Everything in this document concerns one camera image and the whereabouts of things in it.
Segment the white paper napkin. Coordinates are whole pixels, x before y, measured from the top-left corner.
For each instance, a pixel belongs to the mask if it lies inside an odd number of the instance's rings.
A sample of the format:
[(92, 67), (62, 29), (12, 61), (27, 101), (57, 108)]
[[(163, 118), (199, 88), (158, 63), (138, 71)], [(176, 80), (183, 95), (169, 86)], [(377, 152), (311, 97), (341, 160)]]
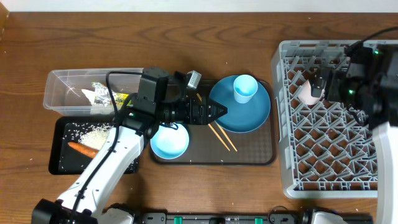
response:
[(87, 97), (91, 105), (95, 104), (96, 93), (91, 90), (82, 89), (82, 93)]

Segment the light blue cup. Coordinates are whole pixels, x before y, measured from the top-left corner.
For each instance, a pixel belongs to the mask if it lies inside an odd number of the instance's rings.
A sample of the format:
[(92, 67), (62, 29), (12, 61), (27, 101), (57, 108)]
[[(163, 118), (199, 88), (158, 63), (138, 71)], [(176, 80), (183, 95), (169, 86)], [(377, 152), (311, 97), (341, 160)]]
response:
[(250, 75), (239, 75), (233, 83), (234, 99), (241, 104), (247, 103), (257, 92), (257, 80)]

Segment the orange carrot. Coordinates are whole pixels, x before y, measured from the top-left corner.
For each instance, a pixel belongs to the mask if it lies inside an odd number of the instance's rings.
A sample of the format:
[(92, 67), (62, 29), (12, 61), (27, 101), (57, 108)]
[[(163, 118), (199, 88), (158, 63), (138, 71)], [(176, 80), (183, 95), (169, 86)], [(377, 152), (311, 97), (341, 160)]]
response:
[(97, 155), (97, 153), (98, 153), (97, 149), (93, 149), (93, 148), (90, 148), (88, 146), (84, 146), (84, 145), (79, 144), (77, 142), (69, 142), (68, 145), (72, 149), (78, 151), (79, 153), (81, 153), (81, 154), (83, 154), (83, 155), (85, 155), (85, 156), (87, 156), (89, 158), (94, 158)]

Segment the foil snack wrapper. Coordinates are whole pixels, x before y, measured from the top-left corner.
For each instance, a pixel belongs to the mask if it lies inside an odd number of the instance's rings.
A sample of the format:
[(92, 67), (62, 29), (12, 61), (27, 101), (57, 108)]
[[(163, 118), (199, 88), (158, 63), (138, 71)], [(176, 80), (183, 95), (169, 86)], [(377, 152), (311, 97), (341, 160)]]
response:
[[(95, 105), (108, 106), (113, 104), (111, 96), (109, 94), (109, 90), (106, 85), (100, 82), (92, 82), (91, 85), (94, 88), (94, 92), (96, 93)], [(128, 97), (128, 94), (116, 93), (114, 91), (111, 92), (114, 97), (114, 101), (116, 102), (116, 105), (122, 106), (126, 98)]]

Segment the pink cup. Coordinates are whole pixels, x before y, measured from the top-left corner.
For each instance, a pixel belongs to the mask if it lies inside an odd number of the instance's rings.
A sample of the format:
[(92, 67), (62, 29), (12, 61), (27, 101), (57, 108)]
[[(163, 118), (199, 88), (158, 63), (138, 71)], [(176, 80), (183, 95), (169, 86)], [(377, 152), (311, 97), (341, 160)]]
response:
[(306, 105), (312, 106), (317, 104), (324, 97), (324, 90), (322, 91), (321, 97), (313, 97), (311, 95), (311, 84), (307, 80), (302, 84), (302, 91), (298, 95), (298, 99)]

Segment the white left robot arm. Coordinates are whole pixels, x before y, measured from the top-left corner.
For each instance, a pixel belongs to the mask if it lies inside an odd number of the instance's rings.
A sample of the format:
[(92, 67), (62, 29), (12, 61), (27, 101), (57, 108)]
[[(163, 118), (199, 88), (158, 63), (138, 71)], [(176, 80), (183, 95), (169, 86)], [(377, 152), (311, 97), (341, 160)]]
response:
[(186, 96), (201, 78), (192, 71), (169, 75), (161, 68), (145, 68), (137, 93), (122, 107), (114, 107), (114, 127), (97, 155), (79, 178), (52, 202), (42, 199), (33, 209), (32, 223), (134, 223), (134, 212), (122, 205), (106, 208), (106, 202), (120, 178), (140, 156), (161, 124), (207, 125), (228, 112), (210, 99), (197, 103)]

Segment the light blue bowl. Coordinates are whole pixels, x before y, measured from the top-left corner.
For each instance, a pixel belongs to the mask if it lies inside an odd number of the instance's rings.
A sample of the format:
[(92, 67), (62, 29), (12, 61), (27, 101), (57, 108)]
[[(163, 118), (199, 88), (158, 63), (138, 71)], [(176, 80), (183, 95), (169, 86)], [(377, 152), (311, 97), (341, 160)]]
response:
[(155, 136), (150, 140), (154, 154), (162, 159), (176, 159), (188, 148), (190, 137), (186, 127), (174, 123), (172, 127), (159, 127)]

